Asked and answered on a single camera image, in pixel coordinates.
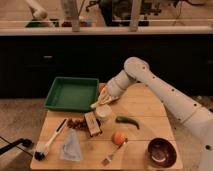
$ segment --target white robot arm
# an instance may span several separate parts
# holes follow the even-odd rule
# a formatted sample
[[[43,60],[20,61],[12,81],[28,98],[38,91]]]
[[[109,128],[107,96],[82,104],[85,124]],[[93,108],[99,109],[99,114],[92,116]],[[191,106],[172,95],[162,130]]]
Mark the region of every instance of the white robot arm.
[[[171,113],[202,141],[203,153],[199,170],[212,171],[213,114],[198,102],[155,76],[145,61],[136,57],[128,58],[124,64],[124,70],[108,81],[95,105],[118,99],[135,81],[146,84]]]
[[[28,4],[33,18],[37,20],[44,20],[47,18],[47,11],[36,0],[25,0]]]

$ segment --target small orange fruit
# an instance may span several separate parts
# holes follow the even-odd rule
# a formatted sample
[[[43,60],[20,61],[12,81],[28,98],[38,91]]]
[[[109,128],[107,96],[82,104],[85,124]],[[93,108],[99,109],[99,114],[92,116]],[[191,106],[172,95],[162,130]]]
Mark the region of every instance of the small orange fruit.
[[[113,141],[113,143],[116,144],[116,145],[121,145],[121,144],[123,144],[124,141],[125,141],[125,139],[126,139],[126,135],[125,135],[123,132],[121,132],[121,131],[115,132],[115,133],[113,134],[113,137],[112,137],[112,141]]]

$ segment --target gray floor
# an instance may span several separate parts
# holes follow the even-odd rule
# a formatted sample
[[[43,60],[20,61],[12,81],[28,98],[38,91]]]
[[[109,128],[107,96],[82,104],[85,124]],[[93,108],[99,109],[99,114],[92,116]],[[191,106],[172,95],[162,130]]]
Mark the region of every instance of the gray floor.
[[[207,108],[213,108],[212,97],[194,97],[194,99]],[[44,99],[0,99],[0,136],[7,141],[23,137],[36,143],[46,114],[43,104]],[[167,113],[183,160],[183,170],[196,171],[200,159],[201,144],[185,127],[178,123],[170,112],[167,111]],[[0,147],[6,144],[4,140],[0,139]],[[25,150],[33,154],[34,149]],[[0,170],[28,171],[31,159],[32,157],[28,153],[14,148],[0,157]]]

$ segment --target brush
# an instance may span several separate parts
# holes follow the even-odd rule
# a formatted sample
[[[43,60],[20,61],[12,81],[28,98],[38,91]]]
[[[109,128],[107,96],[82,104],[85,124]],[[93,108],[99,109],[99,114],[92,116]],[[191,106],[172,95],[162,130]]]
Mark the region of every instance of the brush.
[[[115,155],[115,153],[123,146],[125,145],[126,143],[128,142],[128,139],[126,138],[125,141],[118,146],[118,148],[115,149],[115,151],[113,151],[113,153],[111,153],[110,155],[108,155],[101,163],[106,166],[108,165],[109,163],[111,163],[111,161],[113,160],[113,157]]]
[[[36,150],[36,152],[34,154],[34,157],[35,157],[36,160],[41,161],[47,156],[53,140],[62,131],[62,129],[64,128],[66,122],[67,122],[67,119],[64,119],[63,122],[59,125],[59,127],[55,130],[54,134],[49,139],[49,141],[47,141],[46,144],[41,145],[40,147],[38,147],[38,149]]]

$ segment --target fork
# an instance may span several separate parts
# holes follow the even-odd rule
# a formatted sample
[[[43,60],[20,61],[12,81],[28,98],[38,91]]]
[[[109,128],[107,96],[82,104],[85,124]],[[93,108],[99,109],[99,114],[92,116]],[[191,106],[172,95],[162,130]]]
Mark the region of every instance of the fork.
[[[102,161],[102,164],[104,166],[108,165],[109,163],[111,163],[111,161],[113,160],[113,157],[114,155],[116,154],[116,152],[123,146],[125,145],[126,143],[128,142],[128,139],[126,138],[124,140],[124,142],[118,146],[118,148],[115,149],[115,151],[113,151],[111,154],[109,154],[103,161]]]

